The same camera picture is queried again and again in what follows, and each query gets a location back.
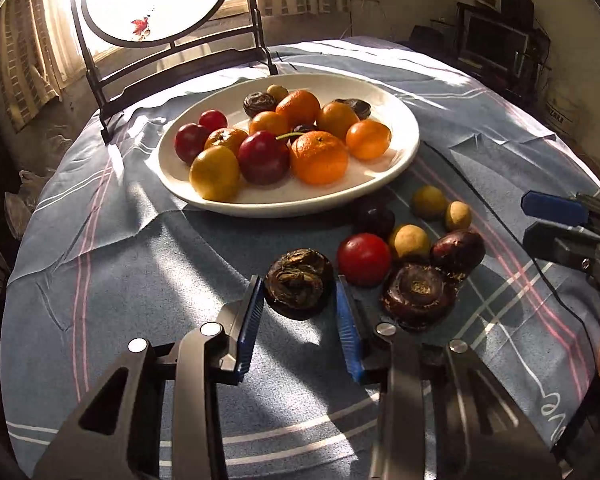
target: television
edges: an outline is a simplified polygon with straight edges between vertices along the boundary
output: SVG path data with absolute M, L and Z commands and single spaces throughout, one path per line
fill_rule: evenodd
M 483 62 L 520 77 L 529 35 L 488 17 L 467 12 L 460 59 Z

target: blue striped tablecloth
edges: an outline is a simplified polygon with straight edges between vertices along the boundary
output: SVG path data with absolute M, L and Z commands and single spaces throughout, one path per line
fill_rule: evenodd
M 462 171 L 518 238 L 531 223 L 520 211 L 527 190 L 600 195 L 600 182 L 553 133 L 429 57 L 372 38 L 272 51 L 282 73 L 341 73 L 398 96 L 416 115 L 422 140 Z M 186 206 L 147 167 L 160 135 L 187 107 L 266 75 L 262 67 L 235 68 L 156 94 L 125 113 L 109 147 L 92 118 L 45 187 L 8 285 L 2 328 L 4 409 L 27 473 L 130 339 L 157 345 L 181 338 L 240 298 L 249 277 L 285 251 L 312 247 L 334 259 L 350 232 L 335 214 L 224 217 Z M 525 251 L 425 145 L 383 190 L 398 222 L 420 224 L 432 238 L 443 233 L 409 210 L 423 184 L 470 204 L 488 252 L 451 315 L 424 338 L 470 343 L 551 446 L 594 374 L 585 330 L 551 296 Z M 599 295 L 579 273 L 539 265 L 597 350 Z M 356 294 L 375 301 L 378 292 Z M 307 322 L 267 309 L 251 372 L 240 387 L 219 391 L 228 471 L 233 478 L 366 478 L 377 401 L 347 375 L 333 308 Z M 160 462 L 166 479 L 170 427 L 168 390 Z

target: orange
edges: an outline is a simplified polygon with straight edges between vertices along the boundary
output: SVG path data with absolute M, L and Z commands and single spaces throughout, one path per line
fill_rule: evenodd
M 382 155 L 391 143 L 391 130 L 384 124 L 365 119 L 347 132 L 349 153 L 359 160 L 372 160 Z
M 286 117 L 290 128 L 300 124 L 314 124 L 320 113 L 320 101 L 307 90 L 295 90 L 280 101 L 276 113 Z
M 205 150 L 211 146 L 226 146 L 238 156 L 238 149 L 247 137 L 249 134 L 240 128 L 220 128 L 206 138 Z
M 291 131 L 286 118 L 275 112 L 260 112 L 251 120 L 249 135 L 262 130 L 267 130 L 275 136 L 288 134 Z
M 359 120 L 353 108 L 349 105 L 332 102 L 324 105 L 320 110 L 315 124 L 318 126 L 318 130 L 329 132 L 344 142 L 349 128 Z
M 298 137 L 290 152 L 291 171 L 312 186 L 336 182 L 349 165 L 346 147 L 328 132 L 308 132 Z

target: chair backrest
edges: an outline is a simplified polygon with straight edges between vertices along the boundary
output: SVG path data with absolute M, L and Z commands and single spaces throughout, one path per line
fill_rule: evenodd
M 80 50 L 82 51 L 82 56 L 84 57 L 84 62 L 86 65 L 86 78 L 91 87 L 91 91 L 93 91 L 93 95 L 96 99 L 98 107 L 100 108 L 100 122 L 103 126 L 102 138 L 106 144 L 109 144 L 113 138 L 113 134 L 108 128 L 110 119 L 113 116 L 132 104 L 137 103 L 138 101 L 166 88 L 200 75 L 222 70 L 223 68 L 229 68 L 232 66 L 257 61 L 266 62 L 271 75 L 278 73 L 278 70 L 273 64 L 270 53 L 267 50 L 264 42 L 262 18 L 260 16 L 260 11 L 258 10 L 256 0 L 247 0 L 250 17 L 249 25 L 224 30 L 222 32 L 216 32 L 214 34 L 209 34 L 208 36 L 196 38 L 192 41 L 187 41 L 186 43 L 176 44 L 176 40 L 179 40 L 180 38 L 192 33 L 194 30 L 206 23 L 222 6 L 224 1 L 225 0 L 216 1 L 205 17 L 203 17 L 194 25 L 184 29 L 180 33 L 169 38 L 165 38 L 164 40 L 151 41 L 150 44 L 143 44 L 137 41 L 123 41 L 118 38 L 112 38 L 109 34 L 106 34 L 104 31 L 100 30 L 100 28 L 90 17 L 87 0 L 80 0 L 80 11 L 84 17 L 84 21 L 87 23 L 88 27 L 103 40 L 128 48 L 146 48 L 148 46 L 155 46 L 156 44 L 164 44 L 167 46 L 167 48 L 160 52 L 151 54 L 150 56 L 133 62 L 110 75 L 100 77 L 93 56 L 91 55 L 91 51 L 89 50 L 84 39 L 84 33 L 81 25 L 82 20 L 80 19 L 80 13 L 78 13 L 77 0 L 71 0 L 72 15 L 74 18 L 78 44 L 80 45 Z M 111 99 L 107 98 L 104 92 L 104 89 L 107 85 L 117 81 L 125 75 L 134 72 L 135 70 L 138 70 L 139 68 L 142 68 L 143 66 L 157 62 L 167 56 L 189 50 L 193 47 L 209 44 L 214 41 L 225 40 L 226 38 L 240 36 L 243 34 L 251 34 L 253 36 L 254 47 L 244 50 L 229 48 L 221 50 L 220 52 L 214 52 L 212 54 L 207 54 L 206 56 L 201 56 L 196 59 L 182 62 L 176 66 L 161 70 L 160 72 L 126 86 L 120 95 Z

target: fruit stem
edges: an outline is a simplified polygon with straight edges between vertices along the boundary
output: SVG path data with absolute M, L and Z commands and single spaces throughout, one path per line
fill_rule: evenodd
M 300 135 L 304 135 L 304 133 L 302 133 L 302 132 L 291 132 L 291 133 L 288 133 L 288 134 L 283 134 L 283 135 L 277 136 L 276 140 L 288 139 L 289 137 L 295 137 L 295 136 L 300 136 Z

